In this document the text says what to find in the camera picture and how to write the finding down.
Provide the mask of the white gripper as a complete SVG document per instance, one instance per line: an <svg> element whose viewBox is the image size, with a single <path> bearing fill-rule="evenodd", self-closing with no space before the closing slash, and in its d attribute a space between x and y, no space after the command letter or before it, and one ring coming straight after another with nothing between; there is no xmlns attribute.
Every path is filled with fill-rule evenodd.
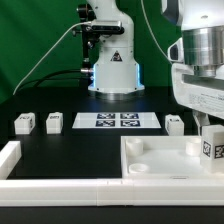
<svg viewBox="0 0 224 224"><path fill-rule="evenodd" d="M174 63L171 68L174 97L178 104L192 109L198 135L210 124L209 115L224 120L224 65L214 78L198 77L192 66Z"/></svg>

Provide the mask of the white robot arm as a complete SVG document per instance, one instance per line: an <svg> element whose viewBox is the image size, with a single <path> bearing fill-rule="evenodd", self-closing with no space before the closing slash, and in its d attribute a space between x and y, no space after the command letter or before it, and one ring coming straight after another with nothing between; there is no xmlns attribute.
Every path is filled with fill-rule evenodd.
<svg viewBox="0 0 224 224"><path fill-rule="evenodd" d="M88 91L95 97L123 100L144 91L134 59L134 23L116 0L86 0L78 9L85 21L84 48L99 42L95 64L84 60L91 75ZM193 110L197 125L209 116L224 120L224 0L161 0L162 15L181 28L167 50L174 97Z"/></svg>

